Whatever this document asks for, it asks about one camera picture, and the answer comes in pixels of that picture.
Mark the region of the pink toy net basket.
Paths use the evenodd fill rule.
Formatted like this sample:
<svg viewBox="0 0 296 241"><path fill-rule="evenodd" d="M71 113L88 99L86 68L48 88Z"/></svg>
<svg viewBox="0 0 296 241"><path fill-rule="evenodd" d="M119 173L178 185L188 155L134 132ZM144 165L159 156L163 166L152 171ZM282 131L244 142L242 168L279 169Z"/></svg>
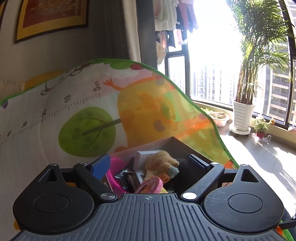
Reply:
<svg viewBox="0 0 296 241"><path fill-rule="evenodd" d="M122 194L129 193L128 182L122 171L126 162L119 158L111 158L110 169L106 173L106 178L111 190L120 198Z"/></svg>

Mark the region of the black plush toy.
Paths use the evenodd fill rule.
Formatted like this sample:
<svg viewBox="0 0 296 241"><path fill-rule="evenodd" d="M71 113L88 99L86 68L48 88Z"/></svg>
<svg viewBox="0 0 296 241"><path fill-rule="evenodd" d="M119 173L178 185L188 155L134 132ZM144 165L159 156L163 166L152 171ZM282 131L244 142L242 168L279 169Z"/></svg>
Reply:
<svg viewBox="0 0 296 241"><path fill-rule="evenodd" d="M198 177L193 175L186 159L179 158L177 161L179 173L166 183L164 188L168 193L173 192L180 196L198 181Z"/></svg>

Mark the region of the brown plush finger toy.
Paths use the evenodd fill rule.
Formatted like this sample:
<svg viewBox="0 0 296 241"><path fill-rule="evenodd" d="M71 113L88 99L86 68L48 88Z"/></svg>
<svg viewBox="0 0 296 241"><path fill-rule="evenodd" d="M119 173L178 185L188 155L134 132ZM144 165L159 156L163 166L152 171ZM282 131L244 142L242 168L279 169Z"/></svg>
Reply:
<svg viewBox="0 0 296 241"><path fill-rule="evenodd" d="M179 162L166 151L159 151L150 156L144 166L144 181L152 177L159 177L163 184L169 182L178 173Z"/></svg>

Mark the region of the pink yellow toy cupcake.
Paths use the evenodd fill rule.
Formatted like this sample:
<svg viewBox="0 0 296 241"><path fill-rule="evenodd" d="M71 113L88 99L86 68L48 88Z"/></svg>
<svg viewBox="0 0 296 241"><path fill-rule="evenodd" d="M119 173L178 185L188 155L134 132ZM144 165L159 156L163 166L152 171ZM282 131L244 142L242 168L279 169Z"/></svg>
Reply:
<svg viewBox="0 0 296 241"><path fill-rule="evenodd" d="M134 191L135 194L160 194L168 193L163 187L163 181L159 177L151 177L143 181Z"/></svg>

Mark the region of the white battery holder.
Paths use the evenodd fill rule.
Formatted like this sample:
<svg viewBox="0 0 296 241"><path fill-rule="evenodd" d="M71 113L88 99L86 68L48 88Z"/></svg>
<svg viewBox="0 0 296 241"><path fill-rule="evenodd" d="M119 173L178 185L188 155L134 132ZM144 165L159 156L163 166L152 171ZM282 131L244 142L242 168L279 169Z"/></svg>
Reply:
<svg viewBox="0 0 296 241"><path fill-rule="evenodd" d="M135 154L135 160L134 160L134 164L133 164L133 170L136 173L136 176L140 182L140 184L142 184L144 178L145 178L145 163L147 161L147 159L158 153L159 150L152 150L152 151L137 151Z"/></svg>

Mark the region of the grey metal tin case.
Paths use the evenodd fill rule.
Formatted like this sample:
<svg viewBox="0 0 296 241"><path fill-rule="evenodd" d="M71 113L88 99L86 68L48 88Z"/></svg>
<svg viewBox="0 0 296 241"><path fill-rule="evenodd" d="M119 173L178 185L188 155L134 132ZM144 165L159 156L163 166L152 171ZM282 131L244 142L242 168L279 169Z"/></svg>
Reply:
<svg viewBox="0 0 296 241"><path fill-rule="evenodd" d="M114 175L120 181L122 188L129 193L134 193L140 186L137 174L133 169L134 161L135 157L132 157L126 166Z"/></svg>

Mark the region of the pink cardboard box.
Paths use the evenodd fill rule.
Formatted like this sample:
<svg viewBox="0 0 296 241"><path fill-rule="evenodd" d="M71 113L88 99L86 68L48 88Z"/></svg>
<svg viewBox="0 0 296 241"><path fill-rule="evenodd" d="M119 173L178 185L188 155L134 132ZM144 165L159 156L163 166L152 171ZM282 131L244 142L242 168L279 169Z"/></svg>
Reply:
<svg viewBox="0 0 296 241"><path fill-rule="evenodd" d="M188 145L181 142L175 137L165 138L163 140L141 145L135 148L118 151L116 153L111 154L110 158L119 158L125 161L127 164L132 157L135 157L135 154L137 151L152 151L152 150L166 151L174 159L183 158L187 160L187 157L190 154L196 155L202 159L206 158L200 153L198 153L196 150L192 149L191 147L189 147ZM206 158L205 162L210 163L211 160Z"/></svg>

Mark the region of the white bowl on sill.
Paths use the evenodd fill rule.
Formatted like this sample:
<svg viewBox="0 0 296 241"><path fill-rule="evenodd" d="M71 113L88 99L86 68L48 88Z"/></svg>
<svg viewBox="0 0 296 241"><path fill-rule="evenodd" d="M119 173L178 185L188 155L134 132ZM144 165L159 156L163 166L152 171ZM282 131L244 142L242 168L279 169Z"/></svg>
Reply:
<svg viewBox="0 0 296 241"><path fill-rule="evenodd" d="M226 126L227 121L230 120L229 115L224 112L213 111L207 108L202 108L202 110L213 119L218 128L223 128Z"/></svg>

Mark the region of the colourful cartoon play mat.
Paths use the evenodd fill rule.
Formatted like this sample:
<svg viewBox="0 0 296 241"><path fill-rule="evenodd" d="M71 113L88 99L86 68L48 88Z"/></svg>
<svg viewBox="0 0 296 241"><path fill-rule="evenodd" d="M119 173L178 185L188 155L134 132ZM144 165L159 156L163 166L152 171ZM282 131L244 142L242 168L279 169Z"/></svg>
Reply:
<svg viewBox="0 0 296 241"><path fill-rule="evenodd" d="M175 137L225 168L202 201L95 201L74 165ZM1 240L295 240L295 218L169 78L99 59L1 101Z"/></svg>

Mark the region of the small red potted plant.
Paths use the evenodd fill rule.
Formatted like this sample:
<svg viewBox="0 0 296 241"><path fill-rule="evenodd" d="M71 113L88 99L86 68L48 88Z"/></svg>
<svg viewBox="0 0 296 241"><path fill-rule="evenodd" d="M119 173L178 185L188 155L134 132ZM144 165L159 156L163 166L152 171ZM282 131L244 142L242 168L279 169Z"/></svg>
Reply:
<svg viewBox="0 0 296 241"><path fill-rule="evenodd" d="M257 116L254 124L255 133L252 136L257 142L269 142L271 139L271 135L268 135L267 131L269 130L269 127L274 124L274 118L271 118L269 121L266 121L263 116Z"/></svg>

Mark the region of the yellow cushion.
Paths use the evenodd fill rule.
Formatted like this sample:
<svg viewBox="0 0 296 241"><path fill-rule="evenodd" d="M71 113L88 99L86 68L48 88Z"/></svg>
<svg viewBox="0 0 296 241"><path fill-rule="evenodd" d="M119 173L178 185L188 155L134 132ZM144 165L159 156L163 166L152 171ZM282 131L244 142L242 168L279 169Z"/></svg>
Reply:
<svg viewBox="0 0 296 241"><path fill-rule="evenodd" d="M65 72L65 70L54 70L54 71L50 71L50 72L46 72L46 73L37 75L25 82L24 90L32 89L42 83L45 83L48 80L51 80L51 79L63 74L64 72Z"/></svg>

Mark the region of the cream plush pillow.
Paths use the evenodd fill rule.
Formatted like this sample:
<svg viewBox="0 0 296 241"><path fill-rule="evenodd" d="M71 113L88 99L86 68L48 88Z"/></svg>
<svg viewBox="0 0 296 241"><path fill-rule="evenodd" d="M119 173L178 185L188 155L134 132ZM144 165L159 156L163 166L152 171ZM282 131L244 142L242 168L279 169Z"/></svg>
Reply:
<svg viewBox="0 0 296 241"><path fill-rule="evenodd" d="M24 90L25 82L23 80L19 81L0 81L0 100L3 100L14 94L18 94Z"/></svg>

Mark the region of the white potted palm plant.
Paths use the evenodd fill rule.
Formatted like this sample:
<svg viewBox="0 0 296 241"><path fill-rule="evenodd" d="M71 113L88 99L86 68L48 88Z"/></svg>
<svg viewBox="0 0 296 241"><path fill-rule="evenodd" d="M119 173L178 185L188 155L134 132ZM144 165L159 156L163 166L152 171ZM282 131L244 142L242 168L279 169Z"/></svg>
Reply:
<svg viewBox="0 0 296 241"><path fill-rule="evenodd" d="M242 62L230 130L248 135L251 132L257 73L266 65L274 71L290 69L289 56L281 47L288 44L293 33L279 1L228 1L227 4L242 36Z"/></svg>

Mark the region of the framed wall picture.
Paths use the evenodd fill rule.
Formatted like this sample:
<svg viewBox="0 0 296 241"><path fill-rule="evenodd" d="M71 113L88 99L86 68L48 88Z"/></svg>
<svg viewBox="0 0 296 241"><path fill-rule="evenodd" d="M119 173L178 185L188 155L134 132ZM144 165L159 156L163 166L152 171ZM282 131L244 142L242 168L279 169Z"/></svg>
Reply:
<svg viewBox="0 0 296 241"><path fill-rule="evenodd" d="M15 43L44 34L88 26L88 0L22 1Z"/></svg>

